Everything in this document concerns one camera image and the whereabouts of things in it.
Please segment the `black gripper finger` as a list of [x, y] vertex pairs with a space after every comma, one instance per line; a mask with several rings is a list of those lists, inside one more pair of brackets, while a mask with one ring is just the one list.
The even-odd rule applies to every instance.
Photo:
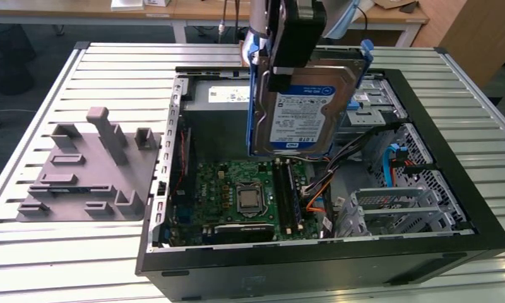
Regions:
[[283, 93], [292, 84], [295, 68], [272, 66], [264, 72], [264, 88], [269, 92]]

